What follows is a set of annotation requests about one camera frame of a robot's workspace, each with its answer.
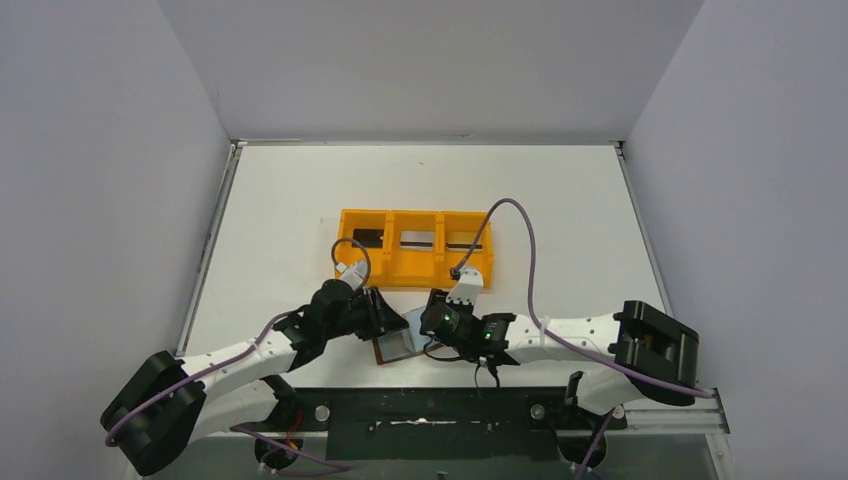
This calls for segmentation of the brown leather card holder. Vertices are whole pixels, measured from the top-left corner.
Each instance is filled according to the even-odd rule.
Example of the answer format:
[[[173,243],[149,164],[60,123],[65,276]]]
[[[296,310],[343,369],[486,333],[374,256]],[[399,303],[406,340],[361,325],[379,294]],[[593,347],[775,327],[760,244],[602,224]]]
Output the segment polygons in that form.
[[[391,332],[372,341],[375,361],[378,365],[420,356],[442,346],[441,343],[420,332],[424,310],[424,307],[419,307],[404,313],[403,318],[409,324],[406,329]]]

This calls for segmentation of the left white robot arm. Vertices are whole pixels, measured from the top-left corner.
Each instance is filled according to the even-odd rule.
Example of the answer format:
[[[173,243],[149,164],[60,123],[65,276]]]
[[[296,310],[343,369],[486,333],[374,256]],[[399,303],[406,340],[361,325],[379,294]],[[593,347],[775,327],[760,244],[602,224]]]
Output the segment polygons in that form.
[[[306,304],[272,317],[258,335],[205,354],[150,355],[100,417],[104,443],[118,448],[140,475],[172,463],[197,438],[213,402],[321,356],[340,337],[370,341],[407,329],[408,321],[377,288],[325,281]]]

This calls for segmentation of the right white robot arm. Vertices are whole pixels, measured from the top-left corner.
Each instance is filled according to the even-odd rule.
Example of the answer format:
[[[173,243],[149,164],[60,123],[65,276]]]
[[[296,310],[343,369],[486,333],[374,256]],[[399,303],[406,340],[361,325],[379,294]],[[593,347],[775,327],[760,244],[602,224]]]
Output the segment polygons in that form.
[[[690,406],[708,392],[697,386],[700,336],[650,304],[626,301],[611,314],[537,319],[516,313],[473,314],[434,290],[420,331],[491,373],[541,361],[597,364],[569,377],[569,404],[602,415],[639,399]]]

